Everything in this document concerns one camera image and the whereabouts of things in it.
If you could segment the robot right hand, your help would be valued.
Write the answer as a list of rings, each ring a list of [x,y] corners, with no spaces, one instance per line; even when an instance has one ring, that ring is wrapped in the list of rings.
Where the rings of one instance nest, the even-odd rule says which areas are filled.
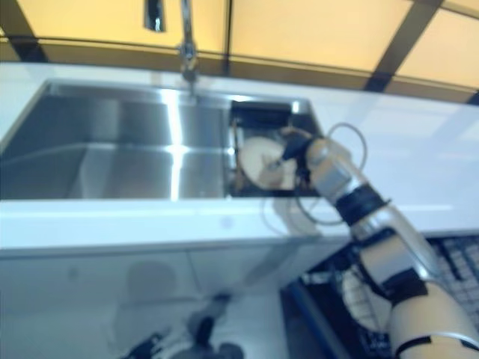
[[[285,147],[280,157],[280,164],[285,165],[293,160],[295,168],[290,171],[292,186],[295,188],[302,177],[308,178],[307,151],[314,140],[314,136],[303,129],[286,126],[281,128],[281,135],[285,139]]]

